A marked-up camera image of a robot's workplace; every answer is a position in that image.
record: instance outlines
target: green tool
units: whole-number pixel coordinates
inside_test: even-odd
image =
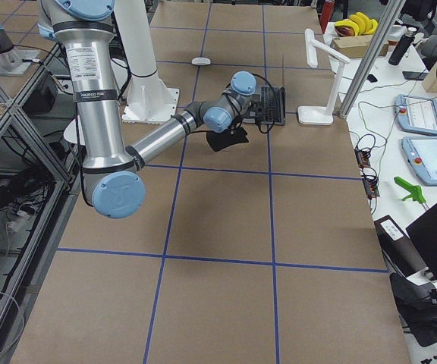
[[[423,191],[421,190],[421,186],[413,184],[410,184],[406,180],[400,178],[400,177],[394,177],[394,182],[404,188],[407,192],[410,193],[410,195],[405,196],[402,200],[405,201],[406,199],[413,199],[413,201],[417,201],[420,203],[423,208],[428,211],[429,206],[426,203],[426,199],[423,196]]]

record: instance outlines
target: blue and white device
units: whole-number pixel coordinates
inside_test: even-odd
[[[437,136],[437,102],[434,99],[399,95],[395,100],[396,120],[402,130]]]
[[[426,186],[437,186],[437,137],[405,137],[407,162]]]

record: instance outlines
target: banana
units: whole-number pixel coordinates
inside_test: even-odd
[[[364,33],[366,36],[374,34],[377,30],[377,27],[379,26],[379,22],[377,20],[375,20],[375,19],[370,19],[370,20],[372,21],[372,23],[371,23],[372,28],[368,32]]]
[[[358,35],[361,36],[365,33],[367,24],[365,23],[365,20],[362,19],[361,17],[359,17],[356,14],[352,14],[350,17],[348,17],[348,19],[352,20],[353,22],[357,23],[358,27],[359,27],[359,32]]]
[[[344,32],[342,28],[350,28],[352,31]],[[339,36],[358,36],[358,33],[360,32],[360,28],[354,21],[350,19],[343,19],[339,20],[335,23],[335,29],[337,30],[337,33]]]
[[[367,17],[364,13],[361,13],[360,11],[355,13],[355,15],[362,18],[362,20],[365,22],[365,33],[372,29],[372,22],[370,21],[369,17]]]

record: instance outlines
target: green handle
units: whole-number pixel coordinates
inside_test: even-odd
[[[405,179],[400,177],[394,177],[394,182],[404,188],[407,192],[410,193],[410,195],[405,196],[402,200],[405,201],[406,199],[413,199],[413,201],[417,201],[418,203],[426,203],[426,199],[423,196],[423,190],[421,189],[421,186],[413,184],[410,184]]]

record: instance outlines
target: black bottle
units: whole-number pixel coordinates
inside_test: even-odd
[[[414,27],[407,28],[407,32],[401,37],[399,43],[395,46],[391,57],[388,59],[388,63],[397,66],[402,57],[406,54],[410,44],[414,41],[414,35],[417,29]]]

